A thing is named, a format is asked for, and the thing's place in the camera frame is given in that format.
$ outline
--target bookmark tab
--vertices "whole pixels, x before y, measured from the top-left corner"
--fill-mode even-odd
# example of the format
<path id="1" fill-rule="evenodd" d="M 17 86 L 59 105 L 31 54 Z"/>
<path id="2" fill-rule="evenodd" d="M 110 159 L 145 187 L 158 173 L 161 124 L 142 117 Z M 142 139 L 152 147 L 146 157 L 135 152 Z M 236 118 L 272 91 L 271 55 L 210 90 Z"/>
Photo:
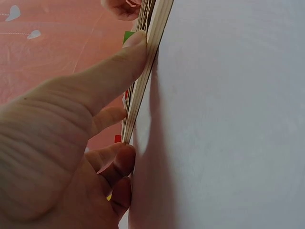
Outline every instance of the bookmark tab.
<path id="1" fill-rule="evenodd" d="M 128 38 L 130 38 L 133 34 L 134 34 L 134 32 L 126 31 L 126 32 L 125 32 L 125 35 L 124 35 L 123 44 L 124 44 L 124 43 L 128 40 Z"/>
<path id="2" fill-rule="evenodd" d="M 122 135 L 116 135 L 114 137 L 114 143 L 121 142 L 121 141 L 122 141 Z"/>

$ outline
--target pink tablecloth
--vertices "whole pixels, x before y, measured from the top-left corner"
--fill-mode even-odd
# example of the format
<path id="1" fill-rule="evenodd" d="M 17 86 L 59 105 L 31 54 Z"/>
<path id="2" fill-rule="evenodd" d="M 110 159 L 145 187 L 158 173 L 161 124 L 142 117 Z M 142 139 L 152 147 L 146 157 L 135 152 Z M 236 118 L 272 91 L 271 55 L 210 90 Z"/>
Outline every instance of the pink tablecloth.
<path id="1" fill-rule="evenodd" d="M 81 71 L 122 46 L 131 22 L 99 0 L 0 0 L 0 104 L 54 76 Z M 122 105 L 118 98 L 111 105 Z M 89 142 L 113 143 L 120 125 Z"/>

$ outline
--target skin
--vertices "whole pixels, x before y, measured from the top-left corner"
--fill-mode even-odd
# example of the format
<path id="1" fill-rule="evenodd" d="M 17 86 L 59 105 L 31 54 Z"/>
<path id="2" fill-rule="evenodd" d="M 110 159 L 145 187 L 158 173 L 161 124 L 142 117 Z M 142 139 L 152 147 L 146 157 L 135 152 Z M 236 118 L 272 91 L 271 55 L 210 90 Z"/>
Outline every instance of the skin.
<path id="1" fill-rule="evenodd" d="M 104 108 L 140 76 L 139 31 L 113 57 L 58 77 L 0 110 L 2 229 L 117 229 L 131 202 L 135 149 L 123 143 L 84 154 L 88 140 L 121 121 Z M 106 197 L 112 192 L 110 201 Z"/>
<path id="2" fill-rule="evenodd" d="M 117 19 L 133 21 L 138 18 L 142 0 L 101 0 L 101 4 Z"/>

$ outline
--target finger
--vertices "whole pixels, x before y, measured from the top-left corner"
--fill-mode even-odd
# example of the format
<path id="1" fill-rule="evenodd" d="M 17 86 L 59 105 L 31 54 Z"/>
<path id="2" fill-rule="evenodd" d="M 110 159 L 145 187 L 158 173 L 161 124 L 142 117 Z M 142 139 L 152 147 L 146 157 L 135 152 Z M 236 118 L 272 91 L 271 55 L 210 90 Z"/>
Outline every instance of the finger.
<path id="1" fill-rule="evenodd" d="M 93 117 L 91 137 L 99 134 L 103 129 L 123 120 L 126 115 L 126 111 L 121 107 L 102 109 L 95 117 Z"/>
<path id="2" fill-rule="evenodd" d="M 122 219 L 131 204 L 131 181 L 128 177 L 121 179 L 113 188 L 110 204 L 113 211 Z"/>
<path id="3" fill-rule="evenodd" d="M 139 31 L 131 36 L 118 54 L 70 77 L 71 84 L 78 84 L 83 93 L 73 94 L 96 115 L 141 75 L 146 62 L 146 35 Z"/>
<path id="4" fill-rule="evenodd" d="M 112 163 L 115 156 L 126 148 L 128 147 L 124 143 L 115 143 L 104 149 L 89 151 L 85 153 L 85 158 L 98 173 Z"/>
<path id="5" fill-rule="evenodd" d="M 108 196 L 114 185 L 123 177 L 128 176 L 134 168 L 135 149 L 127 146 L 122 148 L 111 165 L 99 174 L 105 196 Z"/>

